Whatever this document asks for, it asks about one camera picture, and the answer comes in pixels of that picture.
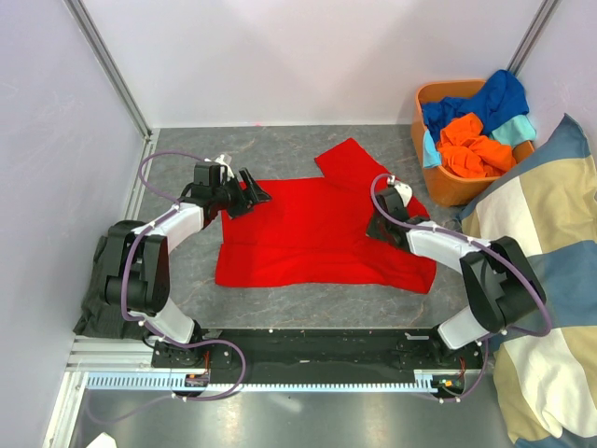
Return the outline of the red t shirt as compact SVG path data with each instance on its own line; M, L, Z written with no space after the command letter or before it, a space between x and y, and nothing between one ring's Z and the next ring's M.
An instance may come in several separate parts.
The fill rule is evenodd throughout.
M318 177L266 180L271 196L243 217L222 217L215 267L222 287L305 283L382 285L426 294L437 265L366 235L373 179L386 173L353 138L315 158Z

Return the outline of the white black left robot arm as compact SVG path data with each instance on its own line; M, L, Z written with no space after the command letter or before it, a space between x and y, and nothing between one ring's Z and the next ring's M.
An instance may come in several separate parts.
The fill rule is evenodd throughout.
M242 168L235 175L224 161L198 161L193 181L167 212L148 223L120 221L107 233L99 292L127 322L147 328L173 345L185 367L204 357L201 326L171 298L170 254L203 231L224 211L236 218L271 196Z

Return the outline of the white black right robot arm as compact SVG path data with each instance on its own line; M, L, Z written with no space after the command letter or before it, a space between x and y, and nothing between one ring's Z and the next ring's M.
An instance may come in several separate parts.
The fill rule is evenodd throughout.
M534 311L545 320L541 333L549 333L546 293L519 243L508 236L493 241L469 237L426 217L412 217L407 189L396 183L370 193L375 211L367 235L459 273L467 297L465 309L433 329L426 346L429 360L449 367L464 347L512 329Z

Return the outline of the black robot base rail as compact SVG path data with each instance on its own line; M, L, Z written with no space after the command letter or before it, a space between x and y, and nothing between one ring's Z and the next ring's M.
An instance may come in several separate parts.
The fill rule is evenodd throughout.
M152 363L156 367L181 367L192 357L216 367L224 356L238 346L247 364L259 362L298 365L316 362L386 363L401 370L478 369L483 361L480 348L470 343L449 350L441 344L433 329L198 329L193 343L229 341L230 344L207 344L183 349L166 343L155 346Z

